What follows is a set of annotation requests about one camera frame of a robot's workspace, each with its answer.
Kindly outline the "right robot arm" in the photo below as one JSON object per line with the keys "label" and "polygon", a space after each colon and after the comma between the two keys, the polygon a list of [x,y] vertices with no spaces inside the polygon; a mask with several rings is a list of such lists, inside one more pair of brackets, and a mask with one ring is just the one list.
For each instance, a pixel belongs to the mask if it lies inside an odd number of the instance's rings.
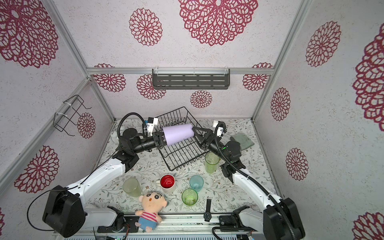
{"label": "right robot arm", "polygon": [[305,237],[304,226],[294,201],[273,194],[253,177],[241,162],[240,143],[221,143],[221,134],[226,132],[225,123],[218,122],[214,130],[198,127],[192,130],[201,149],[224,160],[221,165],[224,177],[240,187],[258,206],[258,211],[245,208],[238,212],[243,230],[255,230],[267,240],[301,240]]}

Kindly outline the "bright green short cup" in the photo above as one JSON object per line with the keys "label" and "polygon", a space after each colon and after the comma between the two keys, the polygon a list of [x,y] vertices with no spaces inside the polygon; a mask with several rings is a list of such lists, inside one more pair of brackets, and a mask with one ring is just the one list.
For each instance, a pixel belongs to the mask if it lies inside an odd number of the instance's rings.
{"label": "bright green short cup", "polygon": [[198,199],[198,193],[194,189],[186,189],[182,192],[182,201],[188,207],[193,206]]}

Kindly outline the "tall light green cup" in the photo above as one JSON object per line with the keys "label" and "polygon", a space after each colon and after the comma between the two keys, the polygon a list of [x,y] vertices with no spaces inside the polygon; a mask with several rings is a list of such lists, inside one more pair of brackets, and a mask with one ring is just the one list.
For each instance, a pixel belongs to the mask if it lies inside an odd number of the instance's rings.
{"label": "tall light green cup", "polygon": [[214,173],[218,169],[219,163],[220,158],[216,154],[209,152],[205,155],[205,169],[207,173]]}

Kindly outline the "white alarm clock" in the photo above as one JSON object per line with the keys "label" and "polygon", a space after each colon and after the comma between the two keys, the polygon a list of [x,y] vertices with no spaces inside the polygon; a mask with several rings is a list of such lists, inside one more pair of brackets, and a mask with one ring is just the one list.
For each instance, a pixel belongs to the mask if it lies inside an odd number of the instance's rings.
{"label": "white alarm clock", "polygon": [[[120,128],[120,136],[122,137],[123,136],[123,132],[124,130],[126,129],[125,126],[121,126]],[[118,128],[114,128],[114,130],[111,132],[110,134],[111,136],[111,141],[115,144],[118,144],[119,143],[119,136],[118,136]]]}

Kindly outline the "white mug red inside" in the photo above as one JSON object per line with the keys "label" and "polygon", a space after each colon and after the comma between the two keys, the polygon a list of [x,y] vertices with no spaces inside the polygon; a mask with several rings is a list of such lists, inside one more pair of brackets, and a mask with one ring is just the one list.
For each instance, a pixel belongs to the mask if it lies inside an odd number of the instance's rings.
{"label": "white mug red inside", "polygon": [[171,194],[176,189],[176,179],[173,175],[164,175],[156,183],[161,187],[165,194]]}

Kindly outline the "black wristwatch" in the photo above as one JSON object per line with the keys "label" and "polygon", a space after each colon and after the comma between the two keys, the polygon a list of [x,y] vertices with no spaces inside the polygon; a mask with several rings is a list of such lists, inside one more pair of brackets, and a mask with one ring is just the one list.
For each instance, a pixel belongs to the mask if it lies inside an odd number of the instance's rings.
{"label": "black wristwatch", "polygon": [[212,219],[211,204],[212,204],[212,200],[211,199],[207,199],[206,211],[204,213],[204,220],[205,220],[205,222],[210,222],[210,220]]}

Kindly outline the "grey wall shelf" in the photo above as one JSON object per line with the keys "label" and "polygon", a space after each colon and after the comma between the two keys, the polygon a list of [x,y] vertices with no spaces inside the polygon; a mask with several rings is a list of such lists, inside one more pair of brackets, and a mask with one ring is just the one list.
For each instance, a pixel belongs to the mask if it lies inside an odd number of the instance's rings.
{"label": "grey wall shelf", "polygon": [[231,71],[165,71],[152,70],[152,85],[156,90],[227,90]]}

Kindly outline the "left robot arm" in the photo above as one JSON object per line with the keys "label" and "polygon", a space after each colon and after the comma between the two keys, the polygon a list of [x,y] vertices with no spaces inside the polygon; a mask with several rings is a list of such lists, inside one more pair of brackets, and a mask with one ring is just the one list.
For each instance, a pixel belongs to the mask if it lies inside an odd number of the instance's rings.
{"label": "left robot arm", "polygon": [[140,136],[135,129],[126,129],[110,159],[83,179],[67,187],[53,188],[43,213],[43,222],[65,238],[86,228],[122,230],[126,224],[123,212],[115,207],[89,205],[88,200],[104,185],[132,169],[139,160],[139,153],[167,145],[164,132],[154,132],[146,138]]}

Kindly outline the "frosted pale green cup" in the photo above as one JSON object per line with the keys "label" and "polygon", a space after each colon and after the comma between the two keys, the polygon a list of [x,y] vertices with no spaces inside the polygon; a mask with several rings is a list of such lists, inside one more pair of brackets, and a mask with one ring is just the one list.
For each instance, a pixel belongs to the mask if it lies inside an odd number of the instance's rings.
{"label": "frosted pale green cup", "polygon": [[131,197],[138,198],[142,195],[142,189],[139,181],[136,178],[129,178],[123,183],[123,190]]}

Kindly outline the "plush doll striped shirt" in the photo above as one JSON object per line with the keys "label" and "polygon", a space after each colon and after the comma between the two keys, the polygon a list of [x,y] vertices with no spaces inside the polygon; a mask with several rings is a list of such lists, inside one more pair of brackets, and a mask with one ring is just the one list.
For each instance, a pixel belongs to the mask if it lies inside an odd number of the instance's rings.
{"label": "plush doll striped shirt", "polygon": [[168,204],[163,194],[158,192],[148,192],[139,197],[142,204],[142,210],[135,212],[139,220],[135,223],[136,227],[144,230],[146,233],[152,232],[158,223],[163,221],[159,212]]}

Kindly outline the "green folded cloth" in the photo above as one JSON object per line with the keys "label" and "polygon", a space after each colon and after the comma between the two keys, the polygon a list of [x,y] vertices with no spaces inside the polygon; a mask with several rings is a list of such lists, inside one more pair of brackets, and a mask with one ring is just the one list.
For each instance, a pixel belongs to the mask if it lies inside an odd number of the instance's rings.
{"label": "green folded cloth", "polygon": [[247,150],[248,148],[255,145],[255,143],[244,133],[232,135],[230,139],[231,141],[235,141],[240,144],[241,151]]}

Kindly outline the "lilac plastic cup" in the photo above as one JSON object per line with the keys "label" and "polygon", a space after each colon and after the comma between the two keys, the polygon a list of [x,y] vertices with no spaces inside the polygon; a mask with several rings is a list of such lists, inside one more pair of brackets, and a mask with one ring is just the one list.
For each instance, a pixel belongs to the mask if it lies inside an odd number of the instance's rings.
{"label": "lilac plastic cup", "polygon": [[165,140],[168,146],[182,142],[194,136],[192,130],[193,125],[175,125],[170,127],[164,127],[163,132],[165,134]]}

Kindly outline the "teal plastic cup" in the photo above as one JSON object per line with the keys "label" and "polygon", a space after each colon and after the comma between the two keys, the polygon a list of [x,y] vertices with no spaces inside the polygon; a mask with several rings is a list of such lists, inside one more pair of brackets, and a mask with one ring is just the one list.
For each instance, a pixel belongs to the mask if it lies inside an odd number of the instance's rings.
{"label": "teal plastic cup", "polygon": [[190,178],[190,187],[194,189],[196,192],[202,190],[204,186],[204,179],[199,175],[194,175]]}

